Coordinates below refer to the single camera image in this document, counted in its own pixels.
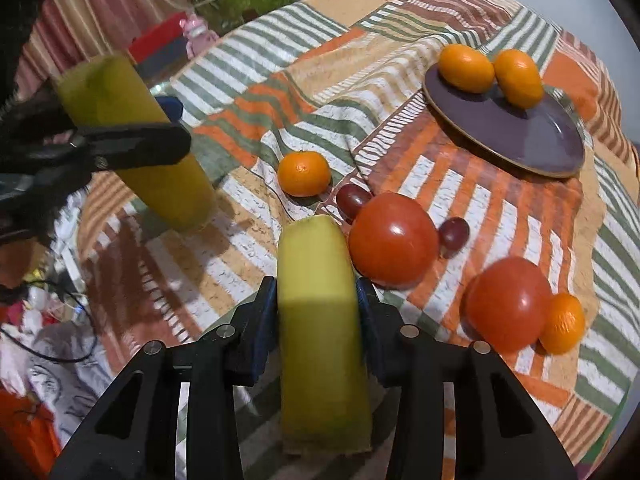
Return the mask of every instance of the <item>pink toy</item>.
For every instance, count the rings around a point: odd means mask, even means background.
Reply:
[[[182,35],[187,38],[187,56],[189,59],[208,50],[219,36],[209,30],[207,22],[197,14],[189,14],[186,20],[180,20]]]

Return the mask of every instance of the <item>pink curtain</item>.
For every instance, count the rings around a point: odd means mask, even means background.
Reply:
[[[18,66],[18,97],[84,59],[126,49],[188,6],[187,0],[47,0]]]

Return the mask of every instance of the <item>grape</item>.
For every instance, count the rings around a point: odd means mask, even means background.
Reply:
[[[445,220],[438,229],[440,253],[443,258],[452,258],[469,240],[469,224],[464,218],[454,217]]]
[[[335,196],[335,203],[342,214],[342,217],[351,223],[356,215],[369,200],[372,195],[369,191],[362,189],[357,184],[345,184]]]

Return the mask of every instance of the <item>table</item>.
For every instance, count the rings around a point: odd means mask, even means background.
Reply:
[[[550,92],[584,137],[575,178],[547,180],[485,160],[426,106],[424,72],[448,43],[494,57],[529,53]],[[233,31],[172,79],[193,149],[216,187],[217,214],[181,237],[113,174],[94,182],[79,231],[88,293],[101,342],[119,371],[152,338],[189,342],[229,319],[275,274],[284,226],[333,216],[347,182],[415,198],[436,225],[463,216],[466,248],[439,260],[414,290],[384,300],[439,340],[468,344],[460,323],[465,286],[507,254],[540,266],[555,292],[575,294],[588,332],[578,348],[539,347],[503,356],[556,431],[584,478],[607,440],[640,366],[639,161],[620,130],[620,102],[607,69],[569,31],[514,0],[305,0]],[[292,199],[278,186],[283,155],[316,150],[333,189]],[[444,477],[454,471],[449,386]],[[184,458],[186,389],[178,424]],[[398,392],[372,384],[373,450],[309,462],[279,445],[278,357],[251,390],[236,391],[247,479],[383,478]]]

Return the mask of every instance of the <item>oval plate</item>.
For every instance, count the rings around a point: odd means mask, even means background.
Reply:
[[[584,145],[571,117],[551,95],[529,110],[510,105],[498,85],[469,94],[448,84],[436,63],[424,75],[427,100],[455,129],[479,146],[543,176],[567,178],[584,164]]]

